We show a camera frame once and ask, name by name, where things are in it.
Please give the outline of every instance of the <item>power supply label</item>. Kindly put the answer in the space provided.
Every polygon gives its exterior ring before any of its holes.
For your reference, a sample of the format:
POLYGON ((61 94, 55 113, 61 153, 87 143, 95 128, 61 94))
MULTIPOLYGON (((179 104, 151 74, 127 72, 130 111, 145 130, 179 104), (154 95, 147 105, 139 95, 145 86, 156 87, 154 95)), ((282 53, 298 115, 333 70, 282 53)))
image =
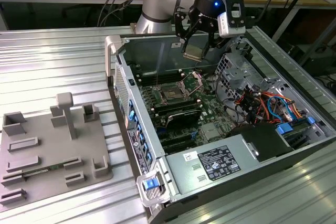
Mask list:
POLYGON ((138 142, 138 138, 137 138, 137 135, 135 133, 135 130, 130 130, 130 131, 127 131, 127 132, 128 132, 128 136, 129 136, 130 141, 131 141, 133 152, 134 152, 135 157, 136 157, 136 161, 137 161, 138 166, 141 170, 141 174, 146 174, 146 173, 148 173, 148 168, 147 168, 147 164, 146 164, 145 160, 143 159, 143 155, 142 155, 142 151, 141 151, 141 145, 138 142))
POLYGON ((237 161, 226 145, 199 153, 198 157, 212 181, 240 171, 237 161))

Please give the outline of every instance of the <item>sticker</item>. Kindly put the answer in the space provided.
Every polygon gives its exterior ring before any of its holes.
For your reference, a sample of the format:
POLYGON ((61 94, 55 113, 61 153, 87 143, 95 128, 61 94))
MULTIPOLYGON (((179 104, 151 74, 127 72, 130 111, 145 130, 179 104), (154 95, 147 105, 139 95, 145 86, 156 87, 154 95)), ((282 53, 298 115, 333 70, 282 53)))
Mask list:
POLYGON ((183 157, 186 162, 196 159, 198 158, 197 151, 185 153, 183 154, 183 157))
POLYGON ((136 161, 138 163, 138 166, 140 167, 141 174, 146 174, 148 173, 148 168, 147 164, 145 162, 145 159, 143 158, 142 150, 141 150, 141 145, 138 143, 138 138, 135 133, 135 130, 130 130, 128 131, 128 136, 131 141, 132 147, 133 147, 133 152, 136 157, 136 161))
POLYGON ((180 48, 182 43, 172 43, 172 48, 180 48))
POLYGON ((226 145, 199 153, 201 161, 210 180, 215 181, 240 171, 240 167, 226 145))

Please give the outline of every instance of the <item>barcode sticker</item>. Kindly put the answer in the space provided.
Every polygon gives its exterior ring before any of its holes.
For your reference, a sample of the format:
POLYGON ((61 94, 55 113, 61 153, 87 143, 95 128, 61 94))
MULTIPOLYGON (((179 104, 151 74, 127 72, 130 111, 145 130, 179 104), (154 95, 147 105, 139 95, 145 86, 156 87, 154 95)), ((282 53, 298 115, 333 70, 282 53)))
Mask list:
POLYGON ((185 153, 183 154, 183 157, 186 162, 196 159, 198 158, 197 151, 185 153))

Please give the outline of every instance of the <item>blue cable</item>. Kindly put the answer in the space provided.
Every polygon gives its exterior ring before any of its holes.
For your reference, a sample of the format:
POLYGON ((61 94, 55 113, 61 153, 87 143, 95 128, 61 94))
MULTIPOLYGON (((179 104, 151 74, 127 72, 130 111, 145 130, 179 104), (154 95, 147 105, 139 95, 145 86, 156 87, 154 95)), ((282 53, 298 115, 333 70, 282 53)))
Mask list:
POLYGON ((281 102, 283 102, 284 105, 286 106, 286 109, 287 109, 288 113, 290 114, 290 116, 291 116, 293 119, 297 119, 297 117, 290 111, 287 102, 286 102, 286 101, 284 100, 284 98, 282 98, 282 97, 271 97, 270 99, 268 99, 268 102, 267 102, 267 108, 268 108, 269 112, 270 112, 272 115, 274 115, 274 116, 276 116, 277 118, 279 118, 279 119, 281 120, 281 122, 282 122, 281 117, 278 116, 278 115, 276 115, 276 114, 274 114, 273 111, 272 111, 272 109, 270 108, 270 101, 271 101, 272 98, 278 98, 281 102))
POLYGON ((267 108, 268 108, 268 110, 269 110, 269 113, 271 113, 273 116, 275 116, 276 118, 280 119, 281 122, 283 122, 283 121, 282 121, 282 118, 281 118, 280 116, 278 116, 277 114, 274 114, 273 111, 272 111, 272 109, 270 108, 270 102, 271 102, 271 99, 272 99, 272 98, 273 98, 273 97, 271 97, 271 98, 268 99, 268 101, 267 101, 267 108))

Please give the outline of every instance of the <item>side panel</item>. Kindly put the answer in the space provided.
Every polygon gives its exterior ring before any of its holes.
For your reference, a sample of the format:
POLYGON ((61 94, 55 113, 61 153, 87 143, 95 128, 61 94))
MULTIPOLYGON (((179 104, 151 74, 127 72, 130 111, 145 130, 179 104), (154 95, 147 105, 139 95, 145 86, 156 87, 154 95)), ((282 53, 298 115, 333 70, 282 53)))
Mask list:
POLYGON ((195 209, 215 199, 228 195, 236 190, 242 189, 272 174, 288 169, 303 160, 304 158, 308 157, 309 155, 315 153, 316 151, 326 147, 327 145, 335 141, 336 138, 332 138, 311 148, 307 148, 302 152, 288 156, 287 158, 266 165, 250 173, 241 175, 216 187, 212 187, 211 189, 197 194, 193 197, 186 198, 181 202, 172 204, 161 210, 155 217, 150 217, 149 222, 150 224, 159 224, 164 221, 174 219, 179 215, 186 213, 192 209, 195 209))

